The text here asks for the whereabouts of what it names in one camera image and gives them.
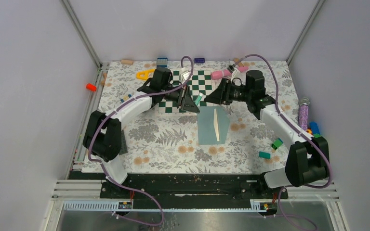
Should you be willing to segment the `grey-blue envelope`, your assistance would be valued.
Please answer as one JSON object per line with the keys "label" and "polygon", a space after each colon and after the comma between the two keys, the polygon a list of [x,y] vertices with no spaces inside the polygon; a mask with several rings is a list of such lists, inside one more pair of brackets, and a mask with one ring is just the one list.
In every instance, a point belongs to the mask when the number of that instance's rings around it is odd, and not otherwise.
{"label": "grey-blue envelope", "polygon": [[[198,113],[198,143],[199,145],[225,144],[230,119],[221,106],[200,107]],[[214,127],[214,111],[217,114],[219,139]]]}

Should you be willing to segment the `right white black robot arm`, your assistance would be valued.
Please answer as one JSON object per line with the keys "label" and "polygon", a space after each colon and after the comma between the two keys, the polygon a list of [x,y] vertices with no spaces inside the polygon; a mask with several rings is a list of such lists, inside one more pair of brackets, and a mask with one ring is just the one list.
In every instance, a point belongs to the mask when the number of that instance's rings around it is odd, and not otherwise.
{"label": "right white black robot arm", "polygon": [[265,123],[283,143],[289,147],[283,168],[264,173],[257,192],[263,198],[271,197],[276,188],[283,186],[310,186],[317,180],[331,179],[328,142],[314,137],[295,124],[278,106],[277,101],[266,94],[265,78],[259,70],[249,70],[245,83],[236,85],[223,78],[219,86],[204,99],[207,103],[230,105],[244,102],[248,111]]}

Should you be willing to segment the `small green white peg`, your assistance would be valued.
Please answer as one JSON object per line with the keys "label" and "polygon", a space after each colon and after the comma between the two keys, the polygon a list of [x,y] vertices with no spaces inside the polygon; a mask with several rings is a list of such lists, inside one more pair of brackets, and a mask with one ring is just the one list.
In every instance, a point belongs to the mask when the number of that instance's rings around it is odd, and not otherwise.
{"label": "small green white peg", "polygon": [[204,96],[204,94],[201,93],[201,92],[197,95],[197,97],[196,97],[196,99],[194,101],[194,103],[195,103],[196,106],[199,106],[199,103],[202,100],[203,96]]}

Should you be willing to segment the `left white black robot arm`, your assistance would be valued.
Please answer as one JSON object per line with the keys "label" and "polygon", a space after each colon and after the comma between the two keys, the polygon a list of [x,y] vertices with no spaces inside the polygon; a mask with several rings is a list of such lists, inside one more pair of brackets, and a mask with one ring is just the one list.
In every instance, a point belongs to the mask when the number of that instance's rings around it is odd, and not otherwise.
{"label": "left white black robot arm", "polygon": [[190,95],[189,86],[183,83],[175,87],[171,80],[171,70],[158,67],[153,76],[117,109],[106,113],[96,110],[90,115],[83,146],[89,151],[89,159],[101,164],[106,178],[113,182],[112,192],[119,198],[130,193],[130,185],[125,181],[128,173],[119,158],[123,128],[162,100],[175,102],[187,112],[200,112]]}

